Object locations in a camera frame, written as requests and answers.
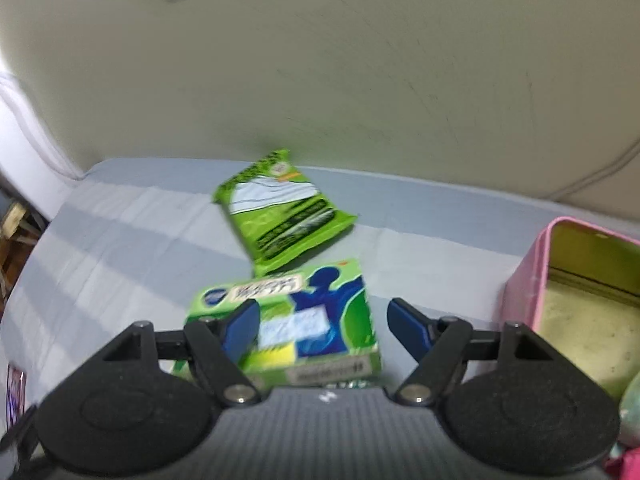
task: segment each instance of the pink fabric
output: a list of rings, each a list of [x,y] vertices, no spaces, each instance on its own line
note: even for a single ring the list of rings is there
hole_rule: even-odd
[[[620,480],[640,480],[640,447],[627,451],[619,458],[609,460],[605,471],[613,478]]]

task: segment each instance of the gray striped surface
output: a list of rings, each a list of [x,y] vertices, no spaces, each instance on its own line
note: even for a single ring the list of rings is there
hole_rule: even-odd
[[[184,459],[137,480],[525,480],[473,459],[425,408],[382,389],[278,388],[263,403],[225,412]],[[90,477],[58,472],[52,480]],[[605,480],[597,468],[558,480]]]

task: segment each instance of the white headboard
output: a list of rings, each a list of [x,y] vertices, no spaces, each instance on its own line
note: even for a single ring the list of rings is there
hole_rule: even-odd
[[[546,196],[640,135],[640,0],[0,0],[82,167],[253,160]],[[640,162],[569,202],[640,218]]]

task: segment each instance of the blue logo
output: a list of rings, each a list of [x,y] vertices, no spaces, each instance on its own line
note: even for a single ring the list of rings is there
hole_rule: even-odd
[[[212,288],[204,293],[202,300],[209,306],[216,306],[226,296],[226,288]]]

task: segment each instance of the green snack bag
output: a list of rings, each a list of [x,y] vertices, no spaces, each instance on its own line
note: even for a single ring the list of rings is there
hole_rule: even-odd
[[[214,201],[231,216],[256,276],[279,269],[356,221],[289,163],[288,150],[271,152],[221,184]]]

